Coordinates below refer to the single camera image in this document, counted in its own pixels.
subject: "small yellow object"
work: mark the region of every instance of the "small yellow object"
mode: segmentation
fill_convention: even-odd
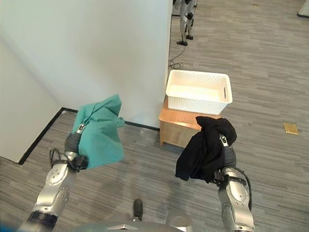
[[[292,124],[292,123],[288,123],[288,122],[284,122],[284,129],[286,133],[289,134],[298,134],[298,129],[296,124]]]

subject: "wooden cabinet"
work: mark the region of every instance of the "wooden cabinet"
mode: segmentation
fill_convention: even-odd
[[[197,116],[221,118],[221,115],[206,115],[169,109],[168,99],[166,98],[159,116],[160,144],[168,143],[186,147],[191,137],[201,130],[195,119]]]

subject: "robot leg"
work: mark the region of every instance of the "robot leg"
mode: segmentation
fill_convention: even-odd
[[[182,0],[173,0],[173,6],[175,7],[175,9],[179,9],[181,2]]]
[[[188,5],[186,2],[187,2],[186,0],[182,0],[181,7],[180,7],[180,32],[182,34],[182,40],[176,42],[177,44],[183,45],[183,46],[188,45],[188,42],[186,41],[186,37],[185,37],[185,30],[188,24],[188,19],[185,16],[187,9],[188,9]]]
[[[186,36],[187,39],[192,40],[193,39],[193,35],[192,35],[192,26],[193,26],[193,22],[194,22],[194,15],[193,15],[193,8],[194,8],[194,3],[195,1],[190,1],[188,4],[188,35]]]

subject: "gray floor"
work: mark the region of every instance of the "gray floor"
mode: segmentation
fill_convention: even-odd
[[[199,0],[194,40],[182,56],[186,70],[226,73],[233,103],[223,112],[238,133],[239,167],[252,180],[257,231],[307,231],[309,227],[309,19],[298,18],[302,0]],[[170,57],[182,47],[172,20]],[[74,114],[61,115],[23,166],[0,159],[1,219],[18,224],[31,211],[49,170],[48,150],[63,147]],[[285,134],[283,122],[300,134]],[[164,222],[169,207],[192,217],[197,231],[221,231],[217,188],[174,177],[181,153],[159,146],[153,130],[119,130],[125,159],[81,172],[57,228],[130,212],[145,203],[145,219]]]

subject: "white wall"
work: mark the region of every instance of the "white wall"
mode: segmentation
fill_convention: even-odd
[[[170,0],[2,0],[3,29],[64,107],[120,94],[121,116],[158,126]]]
[[[302,16],[309,16],[309,0],[305,1],[298,13]]]
[[[19,162],[59,109],[0,39],[0,156]]]

